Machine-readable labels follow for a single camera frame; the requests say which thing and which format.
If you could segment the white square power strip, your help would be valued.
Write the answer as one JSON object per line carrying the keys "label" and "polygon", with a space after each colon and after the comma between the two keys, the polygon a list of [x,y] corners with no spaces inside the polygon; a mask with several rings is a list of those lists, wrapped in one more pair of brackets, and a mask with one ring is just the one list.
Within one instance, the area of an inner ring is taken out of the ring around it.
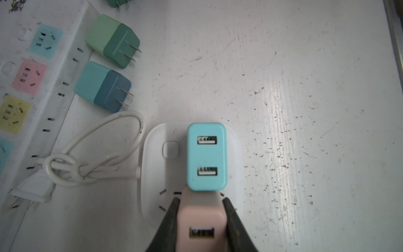
{"label": "white square power strip", "polygon": [[[150,229],[157,230],[174,197],[181,197],[187,183],[186,150],[188,122],[162,123],[147,135],[142,166],[141,212]],[[228,183],[221,192],[242,217],[245,208],[241,141],[230,126],[227,130]]]}

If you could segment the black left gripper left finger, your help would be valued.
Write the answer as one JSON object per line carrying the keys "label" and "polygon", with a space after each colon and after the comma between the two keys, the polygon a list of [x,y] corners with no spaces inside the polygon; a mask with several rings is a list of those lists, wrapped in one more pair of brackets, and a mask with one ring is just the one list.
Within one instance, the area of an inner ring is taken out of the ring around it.
{"label": "black left gripper left finger", "polygon": [[146,252],[174,252],[177,239],[177,213],[180,199],[173,198],[170,207]]}

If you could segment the pink charger plug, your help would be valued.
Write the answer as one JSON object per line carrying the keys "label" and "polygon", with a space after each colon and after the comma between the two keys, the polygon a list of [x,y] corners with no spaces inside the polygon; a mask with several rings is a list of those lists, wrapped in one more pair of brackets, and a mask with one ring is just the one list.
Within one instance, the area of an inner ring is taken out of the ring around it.
{"label": "pink charger plug", "polygon": [[177,212],[177,252],[225,252],[227,214],[218,191],[182,191]]}

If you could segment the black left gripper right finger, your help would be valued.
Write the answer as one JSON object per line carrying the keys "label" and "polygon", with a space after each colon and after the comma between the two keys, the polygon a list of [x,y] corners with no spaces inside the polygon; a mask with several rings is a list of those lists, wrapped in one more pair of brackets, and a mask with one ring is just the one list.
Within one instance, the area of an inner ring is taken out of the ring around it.
{"label": "black left gripper right finger", "polygon": [[227,244],[228,252],[257,252],[231,200],[222,200],[227,214]]}

